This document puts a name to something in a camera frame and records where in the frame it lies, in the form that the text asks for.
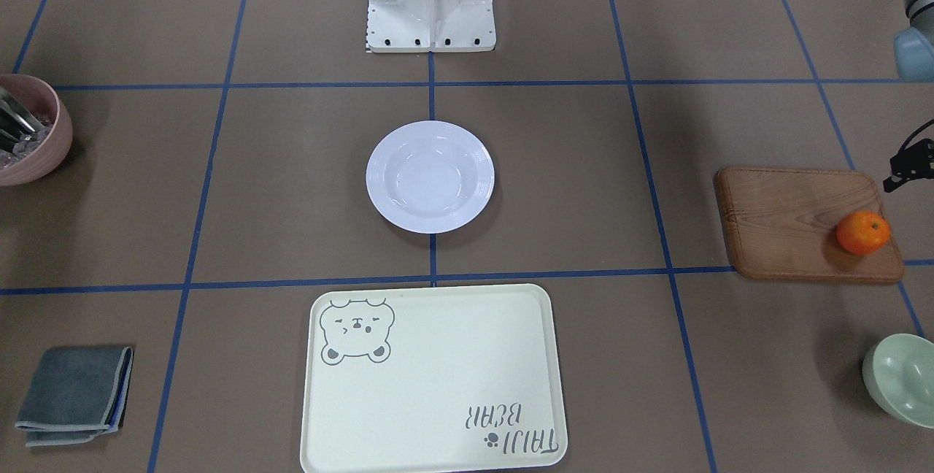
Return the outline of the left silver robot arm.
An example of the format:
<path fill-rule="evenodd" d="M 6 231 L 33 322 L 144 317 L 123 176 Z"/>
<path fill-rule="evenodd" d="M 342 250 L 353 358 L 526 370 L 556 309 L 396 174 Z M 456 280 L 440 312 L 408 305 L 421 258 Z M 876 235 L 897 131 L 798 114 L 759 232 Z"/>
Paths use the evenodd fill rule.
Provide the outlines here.
<path fill-rule="evenodd" d="M 898 76 L 905 82 L 933 78 L 933 0 L 903 0 L 908 28 L 894 37 Z"/>

